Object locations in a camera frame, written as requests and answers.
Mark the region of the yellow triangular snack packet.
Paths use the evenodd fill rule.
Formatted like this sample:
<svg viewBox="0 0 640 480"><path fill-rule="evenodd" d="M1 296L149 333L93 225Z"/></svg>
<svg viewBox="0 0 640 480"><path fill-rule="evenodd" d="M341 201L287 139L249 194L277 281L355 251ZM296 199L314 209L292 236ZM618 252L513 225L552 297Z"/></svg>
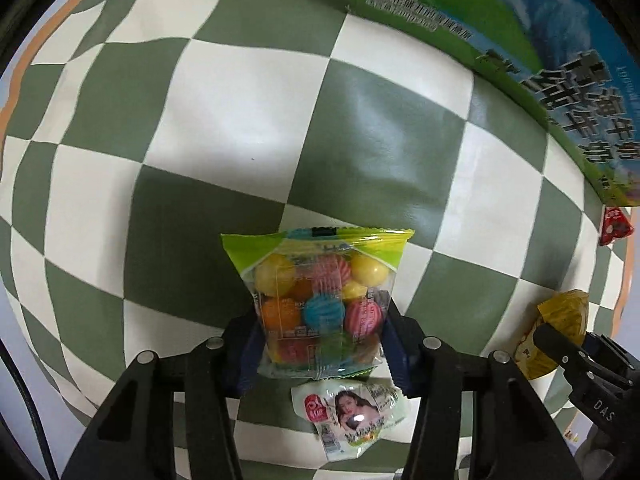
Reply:
<svg viewBox="0 0 640 480"><path fill-rule="evenodd" d="M584 343L588 311L588 294L580 289L557 292L538 304L534 324L514 353L515 363L526 379L549 374Z"/></svg>

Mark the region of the colourful candy ball packet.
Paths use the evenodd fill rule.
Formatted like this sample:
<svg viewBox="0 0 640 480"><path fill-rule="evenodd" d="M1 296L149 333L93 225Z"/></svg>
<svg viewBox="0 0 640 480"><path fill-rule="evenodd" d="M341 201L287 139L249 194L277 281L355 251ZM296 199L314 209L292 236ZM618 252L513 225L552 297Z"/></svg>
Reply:
<svg viewBox="0 0 640 480"><path fill-rule="evenodd" d="M324 226L224 234L264 333L260 374L320 380L370 372L412 229Z"/></svg>

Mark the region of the small white portrait snack packet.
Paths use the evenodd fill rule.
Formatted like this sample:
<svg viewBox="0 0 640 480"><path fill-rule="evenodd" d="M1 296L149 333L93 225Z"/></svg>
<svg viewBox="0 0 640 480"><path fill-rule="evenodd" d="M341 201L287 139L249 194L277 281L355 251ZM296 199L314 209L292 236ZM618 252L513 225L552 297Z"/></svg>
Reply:
<svg viewBox="0 0 640 480"><path fill-rule="evenodd" d="M326 459L356 460L405 420L410 403L388 379L323 379L291 389L294 413L314 425Z"/></svg>

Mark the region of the red triangular snack packet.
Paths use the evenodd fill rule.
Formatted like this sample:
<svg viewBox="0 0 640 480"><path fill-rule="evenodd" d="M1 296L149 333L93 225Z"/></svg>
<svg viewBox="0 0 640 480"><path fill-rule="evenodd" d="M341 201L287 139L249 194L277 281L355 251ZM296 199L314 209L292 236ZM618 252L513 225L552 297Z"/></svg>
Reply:
<svg viewBox="0 0 640 480"><path fill-rule="evenodd" d="M601 222L599 245L611 245L614 240L623 240L634 232L630 220L620 207L605 206Z"/></svg>

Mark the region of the green white checkered cloth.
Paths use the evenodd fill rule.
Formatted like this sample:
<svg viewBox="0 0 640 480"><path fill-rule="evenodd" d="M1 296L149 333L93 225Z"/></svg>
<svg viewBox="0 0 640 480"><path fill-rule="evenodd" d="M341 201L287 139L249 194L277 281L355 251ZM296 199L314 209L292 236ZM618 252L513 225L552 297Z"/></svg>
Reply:
<svg viewBox="0 0 640 480"><path fill-rule="evenodd" d="M246 289L221 246L413 230L402 312L459 350L510 344L579 288L613 328L627 245L561 145L446 54L347 0L79 0L4 100L1 277L64 466L142 350L191 350Z"/></svg>

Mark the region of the blue green milk carton box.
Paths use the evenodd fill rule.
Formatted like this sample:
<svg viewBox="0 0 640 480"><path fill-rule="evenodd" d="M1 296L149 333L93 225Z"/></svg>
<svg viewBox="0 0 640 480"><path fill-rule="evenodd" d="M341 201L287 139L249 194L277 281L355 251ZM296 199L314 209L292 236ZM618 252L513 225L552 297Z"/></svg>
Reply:
<svg viewBox="0 0 640 480"><path fill-rule="evenodd" d="M592 0L350 0L451 55L552 133L608 205L639 203L639 61Z"/></svg>

